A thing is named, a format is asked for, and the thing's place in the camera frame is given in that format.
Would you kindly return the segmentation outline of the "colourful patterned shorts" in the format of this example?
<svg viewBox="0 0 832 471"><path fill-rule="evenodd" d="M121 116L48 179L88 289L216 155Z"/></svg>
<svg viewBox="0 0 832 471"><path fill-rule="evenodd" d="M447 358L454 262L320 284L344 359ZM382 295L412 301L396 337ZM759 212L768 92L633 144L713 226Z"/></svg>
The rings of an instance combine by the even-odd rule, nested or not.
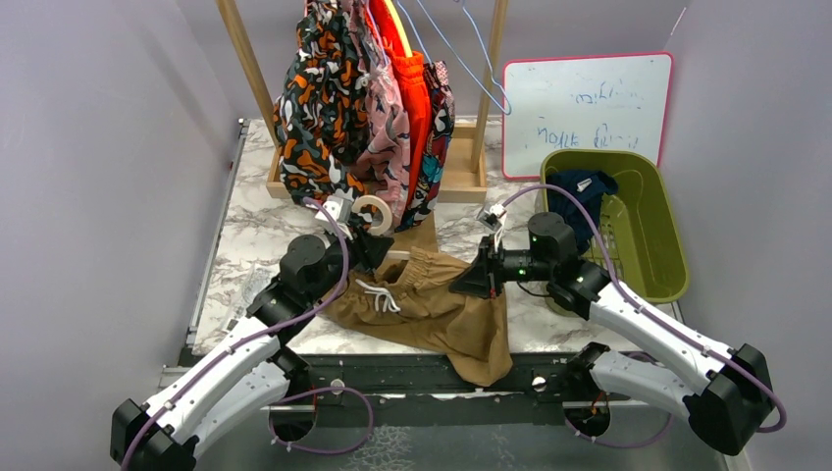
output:
<svg viewBox="0 0 832 471"><path fill-rule="evenodd" d="M423 77L432 106L432 127L422 153L414 194L395 229L397 233L421 225L438 203L444 163L454 132L455 100L445 62L429 63Z"/></svg>

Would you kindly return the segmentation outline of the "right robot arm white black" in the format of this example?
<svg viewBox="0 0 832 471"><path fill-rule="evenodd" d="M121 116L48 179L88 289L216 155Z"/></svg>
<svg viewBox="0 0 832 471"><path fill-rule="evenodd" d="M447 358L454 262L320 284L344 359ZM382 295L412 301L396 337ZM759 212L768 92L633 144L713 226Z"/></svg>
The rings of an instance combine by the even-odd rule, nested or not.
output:
<svg viewBox="0 0 832 471"><path fill-rule="evenodd" d="M496 235L481 239L474 262L450 285L484 299L504 284L543 282L558 306L624 337L653 363L640 363L599 343L568 364L567 389L589 399L619 393L688 423L707 445L737 455L775 408L765 356L699 334L638 298L600 265L577 251L572 228L551 212L528 223L530 246L506 249Z"/></svg>

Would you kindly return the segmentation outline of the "navy blue shorts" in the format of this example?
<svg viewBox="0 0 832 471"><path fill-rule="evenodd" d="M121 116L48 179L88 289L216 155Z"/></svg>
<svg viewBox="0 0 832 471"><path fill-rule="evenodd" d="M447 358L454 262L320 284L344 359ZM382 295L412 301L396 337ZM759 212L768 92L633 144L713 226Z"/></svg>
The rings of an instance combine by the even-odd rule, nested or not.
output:
<svg viewBox="0 0 832 471"><path fill-rule="evenodd" d="M546 183L556 185L568 191L586 210L598 227L602 200L605 195L615 195L619 185L617 181L602 171L569 170L549 174ZM546 191L546 203L550 212L561 216L574 231L577 250L583 254L590 248L594 237L590 225L583 213L566 196L557 191Z"/></svg>

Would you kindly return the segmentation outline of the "cream wooden hanger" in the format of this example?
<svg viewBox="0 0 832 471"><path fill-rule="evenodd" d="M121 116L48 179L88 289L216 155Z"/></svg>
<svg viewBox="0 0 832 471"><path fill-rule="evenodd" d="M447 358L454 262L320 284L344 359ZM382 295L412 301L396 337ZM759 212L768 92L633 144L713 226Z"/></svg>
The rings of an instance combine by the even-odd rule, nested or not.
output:
<svg viewBox="0 0 832 471"><path fill-rule="evenodd" d="M373 236L388 236L388 231L391 229L393 222L392 212L386 202L375 195L362 195L352 203L351 211L355 214L359 213L362 208L367 206L375 208L381 216L380 220L375 220L368 228ZM385 260L387 261L406 261L410 259L409 251L393 250L388 252Z"/></svg>

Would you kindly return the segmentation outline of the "tan khaki shorts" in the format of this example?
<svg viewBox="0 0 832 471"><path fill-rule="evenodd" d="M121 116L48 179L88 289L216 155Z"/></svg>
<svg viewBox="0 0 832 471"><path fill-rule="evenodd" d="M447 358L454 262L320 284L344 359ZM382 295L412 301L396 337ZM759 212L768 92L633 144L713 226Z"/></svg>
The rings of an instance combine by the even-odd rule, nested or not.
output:
<svg viewBox="0 0 832 471"><path fill-rule="evenodd" d="M372 275L351 272L326 316L350 331L443 353L468 383L488 387L505 377L513 365L505 296L450 292L469 265L437 251L434 230L407 230L393 239L408 257L386 259Z"/></svg>

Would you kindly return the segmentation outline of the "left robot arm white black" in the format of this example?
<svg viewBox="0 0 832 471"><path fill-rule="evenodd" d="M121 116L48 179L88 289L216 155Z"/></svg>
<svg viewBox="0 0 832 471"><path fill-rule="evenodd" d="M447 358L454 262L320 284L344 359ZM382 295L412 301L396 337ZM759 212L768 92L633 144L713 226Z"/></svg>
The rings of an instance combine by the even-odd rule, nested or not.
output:
<svg viewBox="0 0 832 471"><path fill-rule="evenodd" d="M217 439L276 403L289 406L283 440L296 440L297 427L314 423L323 390L288 343L337 298L350 270L373 271L392 245L364 230L293 239L278 274L214 349L162 391L114 411L111 458L124 470L192 470Z"/></svg>

